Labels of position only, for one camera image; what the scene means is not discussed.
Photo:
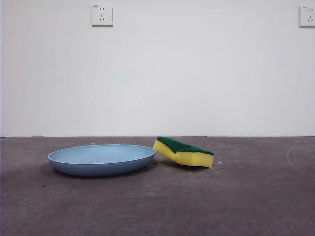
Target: yellow foam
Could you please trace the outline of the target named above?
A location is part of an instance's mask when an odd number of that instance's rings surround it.
[[[179,151],[174,153],[167,145],[156,140],[153,149],[166,158],[186,166],[212,167],[213,156],[202,152]]]

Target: blue plate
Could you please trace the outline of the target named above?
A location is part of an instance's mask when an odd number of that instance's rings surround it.
[[[52,152],[53,167],[75,176],[109,176],[141,169],[154,158],[151,147],[107,144],[70,147]]]

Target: wall socket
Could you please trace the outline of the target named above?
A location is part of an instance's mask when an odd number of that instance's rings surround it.
[[[91,7],[92,26],[112,26],[113,25],[113,5],[95,4]]]
[[[315,27],[315,6],[300,7],[300,26]]]

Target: floor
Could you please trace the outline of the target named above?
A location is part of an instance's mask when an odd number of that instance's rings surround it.
[[[91,178],[47,161],[61,148],[155,139],[1,138],[1,235],[315,235],[315,137],[176,138],[214,151],[211,169],[156,154],[140,171]]]

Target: sponge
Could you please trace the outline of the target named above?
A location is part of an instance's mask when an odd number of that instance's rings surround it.
[[[212,167],[214,158],[212,151],[184,144],[168,137],[158,137],[153,149],[181,165]]]

